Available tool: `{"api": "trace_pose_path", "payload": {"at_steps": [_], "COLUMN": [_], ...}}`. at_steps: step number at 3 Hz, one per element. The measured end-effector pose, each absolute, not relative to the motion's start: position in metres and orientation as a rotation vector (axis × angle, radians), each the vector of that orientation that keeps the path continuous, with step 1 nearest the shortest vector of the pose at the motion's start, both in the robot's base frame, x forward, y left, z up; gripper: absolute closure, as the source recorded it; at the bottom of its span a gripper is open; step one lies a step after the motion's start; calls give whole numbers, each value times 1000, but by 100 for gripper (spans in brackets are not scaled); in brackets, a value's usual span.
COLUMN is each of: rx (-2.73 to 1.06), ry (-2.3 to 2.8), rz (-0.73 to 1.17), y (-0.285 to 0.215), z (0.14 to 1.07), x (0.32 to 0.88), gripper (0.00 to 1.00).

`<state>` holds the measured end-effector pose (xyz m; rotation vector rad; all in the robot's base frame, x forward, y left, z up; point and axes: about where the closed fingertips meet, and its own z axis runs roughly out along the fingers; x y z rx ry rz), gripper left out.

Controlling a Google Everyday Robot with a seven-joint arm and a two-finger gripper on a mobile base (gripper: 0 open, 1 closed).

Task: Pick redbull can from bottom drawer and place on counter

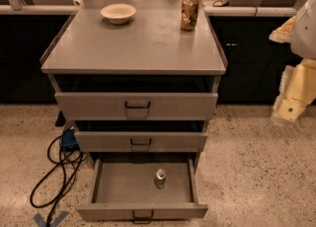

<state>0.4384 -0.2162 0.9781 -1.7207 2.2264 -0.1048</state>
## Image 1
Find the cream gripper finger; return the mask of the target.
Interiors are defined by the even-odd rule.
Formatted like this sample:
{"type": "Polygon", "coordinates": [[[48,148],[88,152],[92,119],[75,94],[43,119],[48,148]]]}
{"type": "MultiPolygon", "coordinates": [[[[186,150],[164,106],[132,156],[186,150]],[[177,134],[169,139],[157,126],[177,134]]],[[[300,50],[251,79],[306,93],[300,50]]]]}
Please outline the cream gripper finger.
{"type": "Polygon", "coordinates": [[[269,35],[269,39],[278,43],[290,43],[292,38],[292,27],[295,20],[295,16],[288,19],[280,27],[272,31],[269,35]]]}

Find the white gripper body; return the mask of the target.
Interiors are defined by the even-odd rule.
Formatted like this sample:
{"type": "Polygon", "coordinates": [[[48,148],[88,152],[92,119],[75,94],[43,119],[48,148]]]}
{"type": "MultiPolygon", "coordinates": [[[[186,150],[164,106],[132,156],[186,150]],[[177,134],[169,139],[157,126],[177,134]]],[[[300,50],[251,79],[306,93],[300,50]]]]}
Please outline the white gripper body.
{"type": "Polygon", "coordinates": [[[316,60],[305,58],[295,67],[287,65],[273,106],[273,124],[282,126],[296,122],[315,99],[316,60]]]}

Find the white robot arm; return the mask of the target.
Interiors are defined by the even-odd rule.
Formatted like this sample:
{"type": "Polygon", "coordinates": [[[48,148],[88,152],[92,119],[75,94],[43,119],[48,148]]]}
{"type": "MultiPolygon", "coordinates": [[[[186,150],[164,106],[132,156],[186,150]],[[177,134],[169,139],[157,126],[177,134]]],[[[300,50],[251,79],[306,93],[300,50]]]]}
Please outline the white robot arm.
{"type": "Polygon", "coordinates": [[[285,125],[296,122],[316,99],[316,0],[307,0],[269,39],[288,42],[291,51],[302,58],[295,67],[285,67],[273,106],[273,123],[285,125]]]}

